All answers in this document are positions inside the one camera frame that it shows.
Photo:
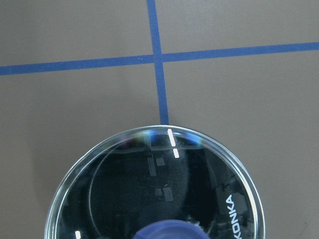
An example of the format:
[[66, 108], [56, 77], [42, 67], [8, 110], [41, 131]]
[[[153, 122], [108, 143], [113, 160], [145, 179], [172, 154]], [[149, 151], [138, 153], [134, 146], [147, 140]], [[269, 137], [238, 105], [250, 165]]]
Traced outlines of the glass pot lid blue knob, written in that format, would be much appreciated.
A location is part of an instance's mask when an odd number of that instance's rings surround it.
[[108, 138], [67, 172], [46, 239], [263, 239], [256, 187], [227, 147], [200, 132], [144, 126]]

